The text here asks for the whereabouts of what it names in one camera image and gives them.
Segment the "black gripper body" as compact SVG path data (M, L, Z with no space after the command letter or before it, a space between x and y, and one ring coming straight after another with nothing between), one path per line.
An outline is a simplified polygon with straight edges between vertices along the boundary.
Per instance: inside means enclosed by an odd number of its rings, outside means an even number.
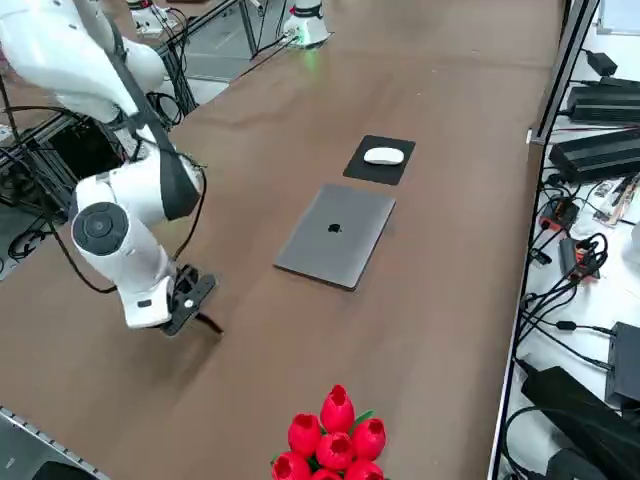
M160 326L160 331L166 336L176 336L188 321L197 321L196 314L216 286L214 275L202 274L192 265L181 266L169 297L170 319Z

